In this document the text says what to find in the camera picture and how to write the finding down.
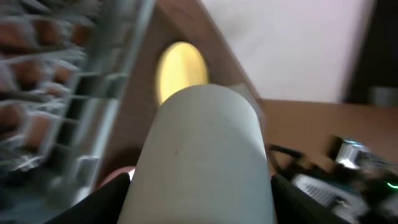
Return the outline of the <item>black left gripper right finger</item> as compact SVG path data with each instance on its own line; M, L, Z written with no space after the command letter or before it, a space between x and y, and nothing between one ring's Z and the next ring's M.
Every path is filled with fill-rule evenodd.
M346 224L285 177L271 178L272 195L278 224Z

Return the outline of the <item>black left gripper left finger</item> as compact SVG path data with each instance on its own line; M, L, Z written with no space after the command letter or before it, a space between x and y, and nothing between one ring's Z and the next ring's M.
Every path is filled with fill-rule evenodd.
M128 173L119 174L45 224L116 224L130 183Z

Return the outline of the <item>white pink bowl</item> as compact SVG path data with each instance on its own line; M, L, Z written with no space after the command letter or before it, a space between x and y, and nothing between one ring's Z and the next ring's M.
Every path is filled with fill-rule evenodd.
M114 171L112 171L110 174L108 174L100 183L99 187L102 187L106 185L108 182L111 180L115 179L117 176L121 174L128 174L129 175L129 180L132 180L134 173L135 173L136 167L135 166L126 166L122 168L118 168Z

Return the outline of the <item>pale green cup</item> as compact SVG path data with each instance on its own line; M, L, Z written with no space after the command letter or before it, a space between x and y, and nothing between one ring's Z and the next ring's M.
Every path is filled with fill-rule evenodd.
M238 92L197 85L168 98L150 128L119 223L273 223L261 127Z

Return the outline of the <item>yellow round plate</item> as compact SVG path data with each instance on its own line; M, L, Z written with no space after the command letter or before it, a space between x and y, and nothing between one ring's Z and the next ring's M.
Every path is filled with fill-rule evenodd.
M156 73L155 92L161 105L174 93L210 82L206 62L191 43L175 42L162 53Z

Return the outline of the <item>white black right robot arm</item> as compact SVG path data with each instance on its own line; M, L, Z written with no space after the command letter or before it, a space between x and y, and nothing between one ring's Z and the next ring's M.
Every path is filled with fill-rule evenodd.
M324 169L300 151L271 145L278 223L397 223L397 163L335 136Z

